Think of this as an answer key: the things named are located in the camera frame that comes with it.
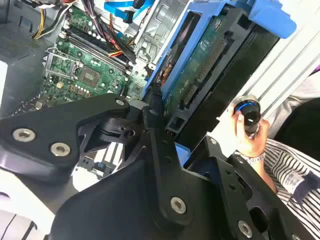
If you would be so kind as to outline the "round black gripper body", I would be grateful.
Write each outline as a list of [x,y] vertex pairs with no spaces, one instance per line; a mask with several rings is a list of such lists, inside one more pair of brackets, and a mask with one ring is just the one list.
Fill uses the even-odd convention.
[[51,240],[238,240],[235,220],[228,221],[217,188],[184,170],[186,202],[192,220],[186,226],[164,223],[154,214],[153,192],[145,166],[122,169],[68,199],[58,210]]

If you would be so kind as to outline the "person's bare hand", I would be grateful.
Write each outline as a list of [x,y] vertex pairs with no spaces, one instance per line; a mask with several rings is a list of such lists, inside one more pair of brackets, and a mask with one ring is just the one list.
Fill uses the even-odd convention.
[[229,118],[231,136],[235,140],[236,149],[247,157],[258,157],[266,147],[269,122],[261,118],[258,123],[258,130],[252,138],[249,138],[246,134],[244,123],[245,117],[240,111]]

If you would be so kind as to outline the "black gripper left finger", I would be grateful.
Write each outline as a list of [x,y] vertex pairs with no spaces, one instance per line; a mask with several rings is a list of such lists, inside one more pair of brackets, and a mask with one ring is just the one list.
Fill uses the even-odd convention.
[[65,183],[83,154],[111,140],[104,124],[111,119],[123,121],[122,137],[130,150],[124,167],[116,173],[142,163],[157,219],[186,226],[193,218],[186,206],[190,194],[176,187],[185,183],[184,170],[174,142],[165,134],[163,113],[158,96],[150,96],[147,105],[139,110],[123,98],[107,93],[3,118],[0,166],[45,184]]

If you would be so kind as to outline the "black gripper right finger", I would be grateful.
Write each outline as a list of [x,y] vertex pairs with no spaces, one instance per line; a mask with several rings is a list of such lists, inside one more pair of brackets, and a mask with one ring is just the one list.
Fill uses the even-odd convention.
[[222,240],[313,239],[248,163],[237,157],[228,161],[209,136],[202,145],[199,172],[214,188],[206,212]]

